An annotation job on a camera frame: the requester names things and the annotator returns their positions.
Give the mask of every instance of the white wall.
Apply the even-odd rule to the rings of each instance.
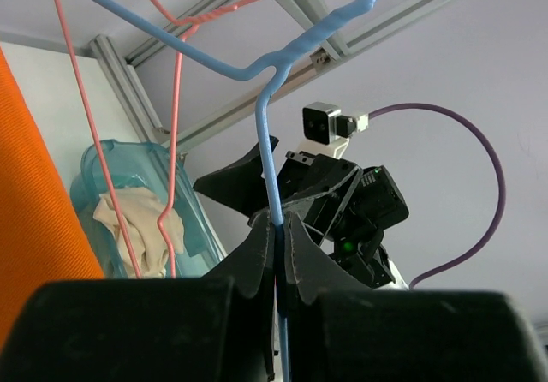
[[[67,191],[93,144],[69,56],[1,43],[9,67]],[[99,137],[139,142],[96,59],[78,57]]]
[[[548,318],[547,5],[548,0],[458,0],[270,108],[271,133],[282,140],[278,166],[301,139],[302,106],[316,100],[349,112],[426,102],[474,122],[503,161],[507,212],[486,249],[422,286],[501,289],[533,320]],[[243,22],[240,27],[247,29]],[[230,52],[215,50],[219,57]],[[140,75],[153,103],[164,110],[170,96],[153,88],[170,83],[172,65],[150,67],[155,68],[145,66]],[[205,83],[192,92],[214,95]],[[223,99],[223,91],[218,97]],[[184,124],[198,114],[183,109],[181,115]],[[194,149],[188,172],[197,177],[225,166],[256,140],[248,118]],[[408,279],[470,248],[491,220],[497,190],[488,157],[447,118],[423,112],[383,117],[352,141],[346,158],[363,166],[385,164],[404,194],[411,216],[387,232],[384,244]],[[228,249],[241,242],[244,218],[209,200],[205,208]]]

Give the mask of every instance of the orange fabric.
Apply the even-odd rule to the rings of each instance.
[[[0,164],[2,347],[23,304],[40,285],[103,277],[2,50]]]

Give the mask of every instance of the blue plastic-coated wire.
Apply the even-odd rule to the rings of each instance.
[[[268,194],[271,221],[275,226],[276,232],[275,253],[283,251],[283,211],[277,186],[276,167],[271,151],[266,108],[270,102],[271,96],[287,79],[289,71],[295,61],[308,52],[313,51],[314,48],[328,39],[338,29],[344,27],[348,22],[370,11],[378,0],[354,0],[348,5],[335,9],[297,39],[289,42],[281,50],[264,54],[245,68],[237,68],[228,65],[227,63],[223,63],[222,61],[218,61],[216,58],[197,50],[186,42],[180,41],[177,37],[164,30],[153,26],[150,22],[112,0],[92,1],[108,9],[113,14],[118,15],[135,27],[138,27],[140,30],[152,35],[167,46],[181,52],[184,56],[233,80],[248,81],[269,67],[276,68],[276,73],[257,98],[257,104],[255,105],[255,121],[257,125],[257,136],[259,138],[260,156],[265,172],[266,192]],[[280,272],[279,270],[283,270],[283,264],[278,264],[277,269],[275,269],[275,274],[277,278],[284,278],[284,272]],[[290,382],[287,316],[285,312],[280,311],[279,309],[278,312],[280,314],[279,329],[283,380],[284,382]]]

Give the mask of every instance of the gray wall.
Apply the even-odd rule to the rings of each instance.
[[[520,301],[533,320],[548,317],[547,4],[458,0],[270,108],[271,133],[281,139],[278,166],[302,138],[301,107],[316,100],[339,104],[347,112],[426,102],[474,122],[503,161],[507,212],[484,251],[422,286],[501,289]],[[247,14],[247,20],[234,17],[226,26],[219,21],[204,27],[195,43],[228,61],[245,57],[243,65],[263,48],[282,44],[284,33],[299,31],[274,14],[274,5],[268,10],[276,29],[267,31],[267,22]],[[236,33],[250,24],[263,27],[264,36],[246,42]],[[223,45],[222,39],[233,36],[240,42]],[[173,56],[164,51],[139,69],[164,119],[169,117]],[[202,72],[188,63],[183,77],[191,81]],[[208,89],[211,84],[219,88]],[[181,125],[195,123],[246,89],[213,77],[187,84],[184,91],[193,102],[183,105]],[[248,118],[194,149],[189,174],[202,176],[230,163],[256,139]],[[364,166],[386,165],[406,197],[411,217],[387,232],[384,244],[407,279],[467,250],[490,222],[497,190],[488,157],[478,141],[445,117],[402,112],[379,118],[352,140],[346,158]],[[246,220],[209,200],[204,205],[226,248],[240,243]]]

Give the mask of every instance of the translucent blue bin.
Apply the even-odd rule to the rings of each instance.
[[[116,189],[148,188],[164,204],[167,202],[170,155],[165,148],[152,143],[121,143],[116,140],[104,140],[101,146]],[[108,278],[127,278],[114,237],[103,224],[93,219],[99,194],[108,192],[95,146],[84,152],[80,171],[70,187],[70,199],[80,224],[105,275]],[[176,254],[176,275],[180,278],[200,277],[219,263],[222,252],[179,162],[173,208],[184,225],[185,252]]]

